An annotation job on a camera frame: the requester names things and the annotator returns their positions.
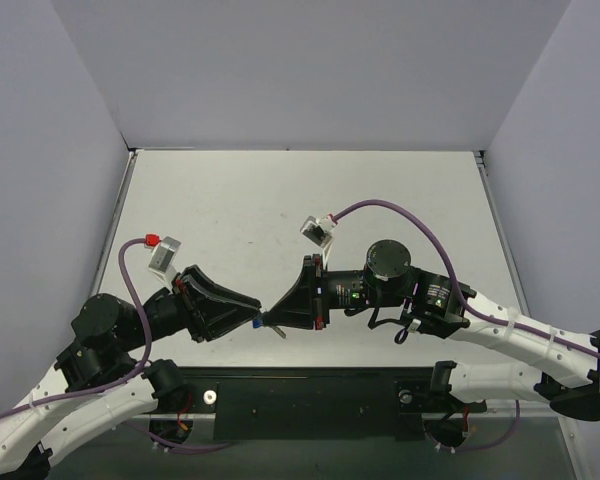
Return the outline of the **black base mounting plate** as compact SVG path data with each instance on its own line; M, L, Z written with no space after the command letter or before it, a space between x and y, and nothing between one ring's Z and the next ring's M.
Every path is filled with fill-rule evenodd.
M171 408L143 415L150 432L177 443L206 432L216 442L418 441L429 427L483 413L433 386L431 367L183 367L189 386Z

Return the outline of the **silver key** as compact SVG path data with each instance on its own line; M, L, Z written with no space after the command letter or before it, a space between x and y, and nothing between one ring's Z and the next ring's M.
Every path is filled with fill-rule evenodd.
M284 333L284 331L282 331L279 327L277 326L272 326L271 329L279 336L281 337L283 340L287 338L286 334Z

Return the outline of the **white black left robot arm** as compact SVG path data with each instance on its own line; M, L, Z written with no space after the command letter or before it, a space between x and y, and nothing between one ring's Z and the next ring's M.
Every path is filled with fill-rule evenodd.
M151 359L153 342L183 330L210 342L260 309L259 300L219 286L196 266L145 302L89 298L71 323L74 341L20 404L0 414L0 479L43 479L104 431L139 414L189 406L179 367Z

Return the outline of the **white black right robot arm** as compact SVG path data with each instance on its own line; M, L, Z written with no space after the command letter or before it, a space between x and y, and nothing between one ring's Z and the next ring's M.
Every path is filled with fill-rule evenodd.
M448 409L487 400L538 402L576 420L600 421L600 330L577 334L505 309L450 278L412 266L407 247L375 242L360 270L329 271L322 255L308 255L291 289L259 320L270 328L322 330L330 314L369 311L368 327L384 324L384 308L399 308L394 341L430 335L484 347L508 357L502 364L439 361L426 394Z

